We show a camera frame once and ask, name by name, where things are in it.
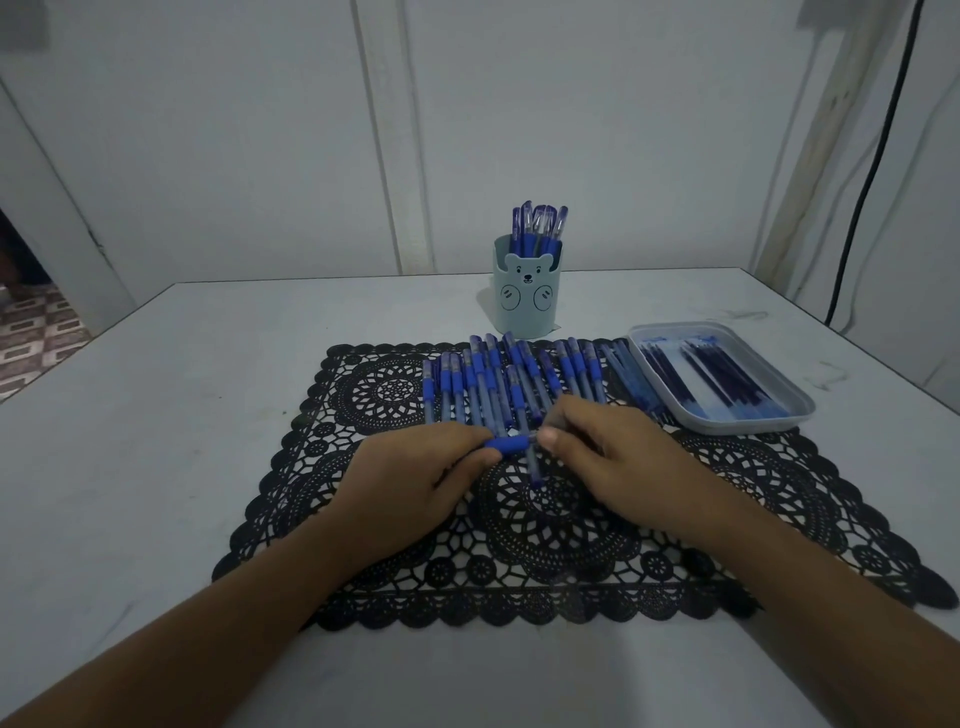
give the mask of hand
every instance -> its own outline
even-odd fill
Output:
[[[637,525],[667,531],[696,546],[716,518],[718,499],[737,495],[633,407],[564,395],[547,414],[537,440],[608,508]]]
[[[439,423],[364,440],[321,511],[342,533],[353,570],[397,553],[440,525],[473,481],[499,462],[497,450],[477,449],[491,437],[485,427]]]

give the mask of finger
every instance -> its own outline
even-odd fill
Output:
[[[422,428],[424,451],[445,469],[488,440],[493,433],[485,427],[460,423],[437,423]]]
[[[607,404],[597,404],[573,395],[561,395],[557,403],[550,408],[543,424],[560,430],[569,430],[571,426],[584,432],[593,443],[603,449],[605,423],[609,421],[611,408]]]
[[[590,487],[599,482],[606,473],[607,461],[588,448],[576,435],[544,425],[537,432],[537,442],[563,460]]]
[[[455,466],[434,490],[432,505],[443,518],[457,505],[457,501],[470,489],[470,485],[484,471],[492,468],[502,455],[499,450],[482,448],[475,450]]]

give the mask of pile of pens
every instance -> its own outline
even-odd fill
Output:
[[[568,392],[586,400],[607,402],[603,371],[590,341],[572,336],[554,342],[553,353],[540,350],[534,356],[530,344],[517,341],[508,331],[498,340],[470,336],[470,348],[461,353],[444,352],[423,361],[423,415],[430,425],[435,419],[440,382],[440,419],[464,425],[483,425],[496,436],[487,443],[505,455],[525,452],[531,485],[543,479],[534,451],[531,426],[539,426],[561,394]],[[622,341],[613,342],[614,352],[602,345],[604,356],[620,377],[635,404],[651,416],[662,404]],[[554,358],[560,370],[554,365]],[[519,434],[511,436],[516,430]]]
[[[711,337],[639,342],[637,347],[681,406],[706,420],[731,422],[790,415]]]
[[[520,257],[553,255],[556,261],[564,246],[560,236],[564,232],[566,214],[566,206],[561,207],[558,212],[551,205],[534,207],[530,200],[520,207],[514,207],[514,223],[508,252]]]

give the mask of blue pen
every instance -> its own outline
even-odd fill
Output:
[[[692,347],[693,354],[700,359],[704,367],[713,376],[713,379],[720,386],[730,393],[730,399],[735,400],[747,419],[758,419],[766,417],[760,411],[761,399],[753,389],[746,384],[736,372],[731,370],[725,362],[716,357],[713,351],[708,348]]]
[[[584,393],[584,399],[593,401],[593,391],[590,389],[590,382],[587,379],[587,363],[584,361],[584,355],[580,351],[580,342],[573,336],[566,340],[570,349],[570,358],[573,359],[573,371],[577,373],[577,380],[580,382],[580,390]]]
[[[453,406],[456,409],[457,422],[467,424],[464,414],[464,374],[460,371],[460,354],[450,355],[450,378],[453,380]]]
[[[580,387],[577,384],[577,376],[573,372],[573,365],[570,364],[570,358],[566,355],[566,343],[561,341],[553,342],[553,348],[557,352],[557,358],[560,359],[560,371],[564,373],[566,379],[566,388],[574,397],[580,397]]]
[[[503,380],[503,362],[500,360],[500,349],[497,347],[496,336],[488,333],[487,354],[490,357],[490,367],[493,370],[493,376],[496,377],[496,389],[500,395],[500,413],[503,415],[503,424],[505,426],[514,426],[514,415],[510,410],[510,398],[507,397],[507,385]]]
[[[433,424],[433,362],[423,359],[423,421]]]
[[[477,377],[477,393],[480,395],[480,412],[483,423],[490,432],[496,432],[493,421],[493,407],[490,404],[490,392],[487,390],[487,378],[484,375],[483,351],[480,349],[480,337],[470,336],[470,358],[473,359],[473,371]]]
[[[607,363],[616,372],[616,375],[620,377],[620,381],[623,383],[623,386],[630,395],[630,399],[634,401],[634,404],[637,407],[649,414],[649,401],[643,397],[639,387],[634,381],[634,378],[627,373],[626,367],[624,367],[623,363],[616,358],[616,354],[613,353],[613,350],[607,344],[601,344],[600,351],[603,352],[603,355],[607,357]]]
[[[510,232],[510,249],[509,253],[514,255],[520,255],[520,236],[523,235],[523,232],[520,230],[520,208],[514,207],[514,226]]]
[[[553,255],[553,259],[556,260],[560,255],[560,251],[563,248],[563,245],[560,242],[560,236],[564,234],[564,225],[566,225],[566,215],[569,212],[569,209],[566,205],[560,208],[560,212],[557,213],[557,222],[553,224],[553,228],[550,231],[550,234],[547,236],[545,253],[550,253]]]
[[[754,396],[759,399],[759,407],[757,409],[762,417],[790,416],[790,413],[781,407],[777,402],[775,402],[774,399],[764,391],[763,387],[757,384],[750,375],[744,372],[740,365],[737,364],[733,359],[733,357],[726,353],[722,347],[713,344],[711,348],[716,352],[718,360],[725,362],[731,371],[737,373],[746,383],[748,389],[750,389]]]
[[[526,449],[533,449],[537,442],[537,436],[533,433],[526,435],[504,435],[503,437],[494,437],[483,444],[484,448],[493,448],[500,450],[504,457],[516,455]]]
[[[490,352],[487,351],[487,346],[483,341],[480,342],[480,350],[483,353],[484,378],[487,381],[487,392],[493,417],[493,434],[497,437],[506,437],[507,428],[504,426],[503,410],[500,407],[500,397],[496,391],[496,375],[490,365]]]
[[[534,207],[534,219],[530,225],[532,232],[540,232],[540,223],[543,222],[543,213],[546,211],[546,205],[537,205]]]
[[[667,389],[673,393],[674,397],[677,398],[685,410],[698,417],[703,417],[705,420],[710,419],[704,411],[704,408],[696,400],[686,384],[684,384],[684,380],[677,374],[677,370],[673,368],[673,364],[670,363],[670,360],[660,350],[660,347],[656,344],[648,343],[639,347],[639,349],[643,358],[647,360],[647,364],[649,364],[660,379],[663,380]]]
[[[537,352],[537,358],[540,360],[540,365],[543,367],[543,373],[546,375],[546,383],[550,387],[550,391],[553,393],[553,399],[558,400],[560,395],[564,393],[564,386],[560,383],[560,378],[557,376],[557,370],[553,368],[553,361],[550,359],[550,353],[544,349],[541,349]]]
[[[636,388],[637,395],[639,396],[639,401],[636,402],[636,406],[646,412],[654,420],[659,420],[660,415],[663,414],[664,406],[663,402],[660,401],[660,397],[657,395],[657,391],[653,388],[650,382],[647,381],[646,375],[643,373],[643,370],[640,369],[640,365],[636,363],[636,359],[630,353],[630,350],[627,348],[626,343],[624,343],[622,339],[617,339],[614,341],[613,348],[620,357],[621,366],[623,367],[627,376],[631,378]]]
[[[534,358],[534,353],[530,350],[530,342],[520,341],[517,346],[520,349],[520,356],[523,357],[523,365],[527,368],[527,374],[530,375],[534,386],[537,387],[537,394],[540,396],[540,402],[543,403],[543,411],[546,412],[553,402],[550,401],[550,395],[546,393],[546,387],[543,386],[543,375],[540,373],[540,367],[537,364],[537,359]]]
[[[527,200],[520,206],[520,223],[524,232],[530,232],[534,225],[534,204]]]
[[[587,369],[590,373],[590,379],[593,381],[593,393],[596,400],[601,404],[607,403],[607,395],[603,391],[603,371],[600,369],[600,359],[597,358],[597,350],[593,347],[592,341],[584,342],[584,355],[587,357]]]
[[[527,424],[527,408],[523,401],[523,387],[520,386],[520,374],[522,368],[511,364],[507,367],[507,379],[510,380],[510,394],[514,399],[514,409],[516,410],[516,421],[521,435],[530,434],[530,426]],[[533,488],[539,488],[543,485],[543,477],[540,475],[540,465],[537,463],[537,453],[534,450],[533,439],[527,448],[527,473],[530,475],[530,485]]]
[[[684,358],[684,361],[690,366],[694,372],[697,373],[697,376],[709,387],[710,391],[716,396],[717,399],[724,403],[724,406],[727,407],[728,411],[738,420],[744,418],[749,418],[750,414],[744,411],[744,408],[740,406],[739,402],[734,402],[731,400],[727,393],[721,389],[720,385],[713,380],[713,377],[707,374],[703,368],[697,363],[697,360],[690,355],[684,349],[680,349],[680,356]]]
[[[480,398],[477,397],[477,375],[473,371],[470,350],[464,349],[464,374],[467,375],[467,392],[470,397],[470,424],[483,426],[483,413],[480,411]]]
[[[535,255],[543,255],[550,247],[550,236],[553,234],[553,226],[557,222],[557,209],[551,205],[546,206],[543,213],[543,235],[537,239],[537,249]]]
[[[440,392],[443,409],[440,411],[440,421],[450,422],[450,352],[440,355]]]
[[[537,246],[537,235],[534,233],[534,208],[533,203],[527,200],[521,208],[523,216],[523,237],[520,241],[522,257],[533,257],[534,248]]]
[[[516,366],[516,374],[520,378],[520,386],[523,387],[527,404],[530,406],[530,416],[533,418],[533,421],[539,425],[543,422],[543,416],[540,413],[540,408],[537,407],[537,396],[534,394],[534,387],[530,383],[530,377],[527,376],[527,373],[523,369],[523,356],[520,354],[520,349],[516,345],[514,335],[507,331],[503,334],[503,343],[507,346],[507,352],[510,353],[510,360],[514,362],[514,366]]]

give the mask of pen holder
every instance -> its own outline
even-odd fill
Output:
[[[493,241],[493,325],[518,339],[536,339],[553,330],[564,248],[553,255],[510,253],[510,235]]]

